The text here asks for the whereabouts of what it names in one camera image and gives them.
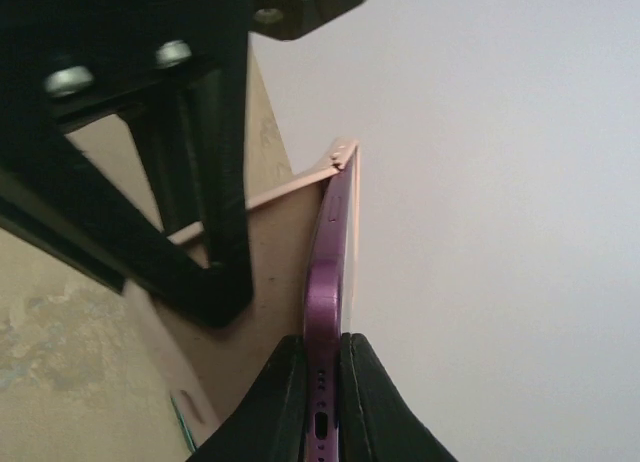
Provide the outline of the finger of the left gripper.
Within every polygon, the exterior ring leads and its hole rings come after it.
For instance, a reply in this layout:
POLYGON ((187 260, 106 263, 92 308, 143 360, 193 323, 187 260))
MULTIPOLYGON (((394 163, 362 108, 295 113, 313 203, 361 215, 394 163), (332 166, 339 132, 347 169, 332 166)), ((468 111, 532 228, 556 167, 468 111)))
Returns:
POLYGON ((133 281, 209 327, 229 325, 253 298, 250 263, 201 267, 40 113, 1 116, 1 227, 114 291, 133 281))
POLYGON ((165 234, 199 222, 209 264, 250 267, 244 193, 246 70, 197 59, 183 40, 155 52, 163 79, 127 112, 165 234))

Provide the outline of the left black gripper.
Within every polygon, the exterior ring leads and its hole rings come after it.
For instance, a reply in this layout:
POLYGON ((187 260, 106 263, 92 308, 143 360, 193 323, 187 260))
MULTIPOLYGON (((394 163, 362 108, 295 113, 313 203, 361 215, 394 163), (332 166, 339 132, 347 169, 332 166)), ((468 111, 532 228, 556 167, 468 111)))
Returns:
POLYGON ((76 127, 209 71, 244 79, 250 0, 1 0, 1 124, 76 127))

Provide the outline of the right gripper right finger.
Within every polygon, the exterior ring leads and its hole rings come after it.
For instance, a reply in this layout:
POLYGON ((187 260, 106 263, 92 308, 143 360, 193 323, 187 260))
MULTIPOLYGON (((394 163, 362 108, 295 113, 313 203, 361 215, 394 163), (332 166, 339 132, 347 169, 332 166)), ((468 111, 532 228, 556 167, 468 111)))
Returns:
POLYGON ((456 461, 405 403, 362 334, 342 335, 339 389, 342 461, 456 461))

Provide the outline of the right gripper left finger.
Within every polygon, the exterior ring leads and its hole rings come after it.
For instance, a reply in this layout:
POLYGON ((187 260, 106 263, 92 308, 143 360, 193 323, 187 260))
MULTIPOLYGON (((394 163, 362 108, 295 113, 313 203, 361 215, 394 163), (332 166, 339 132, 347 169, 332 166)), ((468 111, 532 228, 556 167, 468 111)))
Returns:
POLYGON ((237 409, 189 462, 303 459, 306 356, 303 339, 281 339, 237 409))

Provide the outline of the pink phone case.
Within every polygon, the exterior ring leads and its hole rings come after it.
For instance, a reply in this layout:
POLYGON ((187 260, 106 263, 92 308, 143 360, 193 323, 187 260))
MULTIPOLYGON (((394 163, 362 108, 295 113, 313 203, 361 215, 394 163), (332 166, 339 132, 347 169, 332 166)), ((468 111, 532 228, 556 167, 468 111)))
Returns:
POLYGON ((231 416, 276 345, 303 335, 304 295, 316 224, 329 179, 352 170, 341 330, 353 303, 358 255, 359 143, 338 139, 310 169, 248 201, 254 300, 230 326, 205 329, 133 282, 133 304, 154 361, 168 383, 184 433, 198 448, 231 416))

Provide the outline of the phone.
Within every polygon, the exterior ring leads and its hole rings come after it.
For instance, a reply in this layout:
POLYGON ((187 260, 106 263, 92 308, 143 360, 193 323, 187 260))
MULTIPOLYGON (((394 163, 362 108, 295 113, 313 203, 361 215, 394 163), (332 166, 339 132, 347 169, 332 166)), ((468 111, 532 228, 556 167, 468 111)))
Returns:
POLYGON ((308 366, 306 459, 339 459, 337 366, 352 170, 329 179, 317 219, 304 295, 308 366))

